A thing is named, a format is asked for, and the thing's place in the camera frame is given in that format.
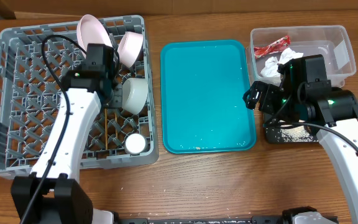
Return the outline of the red snack wrapper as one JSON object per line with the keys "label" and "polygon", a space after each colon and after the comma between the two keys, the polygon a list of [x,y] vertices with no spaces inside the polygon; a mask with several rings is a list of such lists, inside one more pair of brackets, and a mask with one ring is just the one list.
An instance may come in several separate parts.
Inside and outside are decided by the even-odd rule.
{"label": "red snack wrapper", "polygon": [[265,47],[254,47],[255,58],[261,58],[268,54],[274,54],[282,52],[291,44],[290,36],[286,35],[281,39],[278,39]]}

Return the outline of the white napkin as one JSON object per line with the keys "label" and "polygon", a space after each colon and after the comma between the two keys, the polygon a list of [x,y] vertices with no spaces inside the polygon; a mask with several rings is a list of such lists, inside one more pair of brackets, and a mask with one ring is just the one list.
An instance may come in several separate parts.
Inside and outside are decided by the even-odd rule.
{"label": "white napkin", "polygon": [[261,70],[260,74],[262,77],[272,78],[272,77],[279,77],[280,73],[278,72],[278,65],[279,64],[286,64],[291,59],[301,58],[303,53],[295,52],[291,48],[285,49],[280,58],[270,57],[265,61],[265,67]]}

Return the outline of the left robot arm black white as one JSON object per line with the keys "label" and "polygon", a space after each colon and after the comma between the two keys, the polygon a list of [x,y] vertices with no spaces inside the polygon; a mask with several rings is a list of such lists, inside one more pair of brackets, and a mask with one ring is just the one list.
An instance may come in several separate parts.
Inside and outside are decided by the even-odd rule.
{"label": "left robot arm black white", "polygon": [[98,210],[79,184],[80,161],[92,124],[112,98],[114,49],[88,44],[85,60],[62,77],[62,97],[47,145],[27,177],[15,177],[11,196],[21,223],[117,223]]}

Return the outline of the large pink round plate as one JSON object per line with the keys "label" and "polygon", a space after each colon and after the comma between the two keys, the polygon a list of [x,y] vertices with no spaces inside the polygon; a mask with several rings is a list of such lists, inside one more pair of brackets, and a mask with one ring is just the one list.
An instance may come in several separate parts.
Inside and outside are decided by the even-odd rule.
{"label": "large pink round plate", "polygon": [[87,50],[88,44],[104,44],[112,47],[108,32],[100,21],[91,14],[84,15],[76,27],[78,44]]}

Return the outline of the pile of white rice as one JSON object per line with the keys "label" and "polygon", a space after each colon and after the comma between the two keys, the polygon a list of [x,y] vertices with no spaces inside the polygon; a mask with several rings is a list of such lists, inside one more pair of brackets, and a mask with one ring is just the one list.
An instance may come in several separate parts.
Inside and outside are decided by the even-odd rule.
{"label": "pile of white rice", "polygon": [[271,144],[318,141],[317,137],[310,134],[304,126],[293,129],[265,128],[265,137]]}

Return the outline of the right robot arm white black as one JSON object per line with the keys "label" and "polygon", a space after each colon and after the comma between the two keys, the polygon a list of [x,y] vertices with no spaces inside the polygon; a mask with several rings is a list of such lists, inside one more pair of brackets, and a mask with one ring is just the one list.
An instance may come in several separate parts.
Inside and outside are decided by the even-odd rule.
{"label": "right robot arm white black", "polygon": [[265,128],[307,127],[334,166],[352,222],[358,223],[358,100],[333,87],[322,55],[291,59],[278,65],[281,83],[255,81],[244,93],[250,110],[269,114]]}

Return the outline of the grey bowl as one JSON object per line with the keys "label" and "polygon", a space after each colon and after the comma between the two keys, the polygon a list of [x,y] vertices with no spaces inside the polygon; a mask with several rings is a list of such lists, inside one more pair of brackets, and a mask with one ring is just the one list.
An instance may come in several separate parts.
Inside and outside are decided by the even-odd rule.
{"label": "grey bowl", "polygon": [[149,92],[145,78],[128,78],[122,84],[122,108],[132,114],[138,114],[144,107]]}

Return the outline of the small pink bowl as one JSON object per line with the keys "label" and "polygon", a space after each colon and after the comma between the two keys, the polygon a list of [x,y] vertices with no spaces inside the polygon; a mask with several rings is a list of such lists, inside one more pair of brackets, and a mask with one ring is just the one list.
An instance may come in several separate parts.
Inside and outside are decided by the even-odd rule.
{"label": "small pink bowl", "polygon": [[126,32],[122,37],[117,52],[120,62],[127,68],[131,68],[135,64],[142,50],[143,41],[144,36],[135,32]]}

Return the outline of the white cup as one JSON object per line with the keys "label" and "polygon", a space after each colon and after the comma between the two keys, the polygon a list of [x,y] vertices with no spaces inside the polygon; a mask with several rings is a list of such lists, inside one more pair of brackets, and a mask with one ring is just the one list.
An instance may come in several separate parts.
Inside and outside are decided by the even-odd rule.
{"label": "white cup", "polygon": [[143,135],[134,133],[127,137],[124,143],[124,150],[127,154],[140,154],[147,149],[147,140]]}

